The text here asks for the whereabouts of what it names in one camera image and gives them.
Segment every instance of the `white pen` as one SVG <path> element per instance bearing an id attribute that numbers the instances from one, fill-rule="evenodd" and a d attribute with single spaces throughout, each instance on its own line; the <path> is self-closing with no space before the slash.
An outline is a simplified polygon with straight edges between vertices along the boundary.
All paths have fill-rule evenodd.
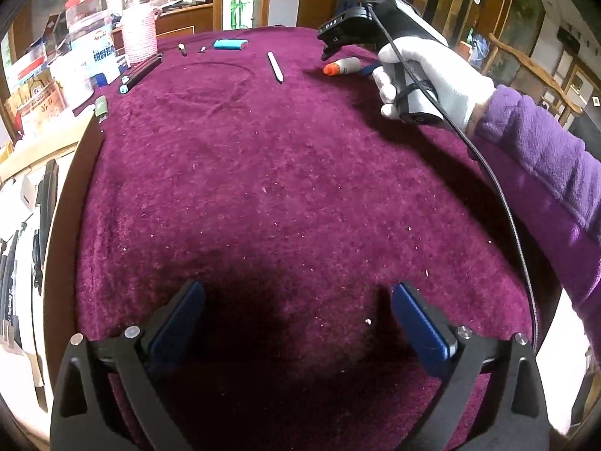
<path id="1" fill-rule="evenodd" d="M 271 63 L 271 67 L 273 68 L 273 72 L 275 73 L 276 80 L 278 80 L 279 83 L 282 84 L 282 82 L 284 82 L 284 75 L 282 74 L 282 70 L 279 68 L 278 62 L 275 60 L 273 52 L 269 51 L 267 53 L 267 57 L 269 58 L 269 62 Z"/>

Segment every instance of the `white bottle with orange cap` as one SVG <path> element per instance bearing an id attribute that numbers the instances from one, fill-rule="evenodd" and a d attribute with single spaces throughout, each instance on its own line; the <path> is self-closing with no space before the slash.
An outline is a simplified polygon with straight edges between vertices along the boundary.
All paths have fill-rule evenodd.
<path id="1" fill-rule="evenodd" d="M 344 58 L 326 64 L 323 72 L 328 76 L 336 76 L 338 74 L 352 74 L 361 71 L 361 61 L 359 58 Z"/>

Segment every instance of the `silver screw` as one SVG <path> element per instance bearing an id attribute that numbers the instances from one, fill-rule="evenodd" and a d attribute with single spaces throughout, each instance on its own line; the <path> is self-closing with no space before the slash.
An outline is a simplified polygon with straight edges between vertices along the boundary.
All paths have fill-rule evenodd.
<path id="1" fill-rule="evenodd" d="M 525 346 L 526 344 L 528 344 L 528 338 L 525 336 L 525 334 L 517 333 L 513 337 L 519 345 Z"/>
<path id="2" fill-rule="evenodd" d="M 131 325 L 130 327 L 125 329 L 124 334 L 125 334 L 125 337 L 127 337 L 128 339 L 133 339 L 134 337 L 139 336 L 140 327 L 138 327 L 137 325 Z"/>
<path id="3" fill-rule="evenodd" d="M 469 339 L 472 337 L 473 333 L 474 331 L 471 330 L 467 325 L 460 325 L 457 328 L 457 335 L 461 337 L 461 339 Z"/>
<path id="4" fill-rule="evenodd" d="M 73 334 L 73 336 L 71 336 L 71 339 L 70 339 L 70 342 L 73 346 L 79 346 L 82 341 L 83 341 L 83 334 L 80 334 L 80 333 Z"/>

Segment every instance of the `gloved hand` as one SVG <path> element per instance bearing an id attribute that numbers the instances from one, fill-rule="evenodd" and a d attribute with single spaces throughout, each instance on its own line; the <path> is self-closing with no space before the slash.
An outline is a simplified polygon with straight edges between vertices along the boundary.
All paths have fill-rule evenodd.
<path id="1" fill-rule="evenodd" d="M 394 43 L 405 60 L 420 63 L 438 93 L 441 106 L 455 125 L 465 132 L 470 118 L 474 121 L 472 115 L 476 106 L 480 116 L 494 93 L 492 80 L 482 76 L 461 56 L 439 42 L 420 37 L 400 37 Z M 382 115 L 397 119 L 399 112 L 392 105 L 397 94 L 393 84 L 393 64 L 399 59 L 390 44 L 380 50 L 378 57 L 382 66 L 374 70 L 373 77 L 384 103 Z"/>

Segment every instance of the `person's arm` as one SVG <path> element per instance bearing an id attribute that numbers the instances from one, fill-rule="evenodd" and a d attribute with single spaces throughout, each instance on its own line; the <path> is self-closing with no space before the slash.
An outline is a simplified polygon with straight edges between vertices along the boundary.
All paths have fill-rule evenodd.
<path id="1" fill-rule="evenodd" d="M 601 163 L 549 112 L 511 88 L 498 88 L 476 124 L 475 130 L 468 124 L 468 135 L 601 354 Z"/>

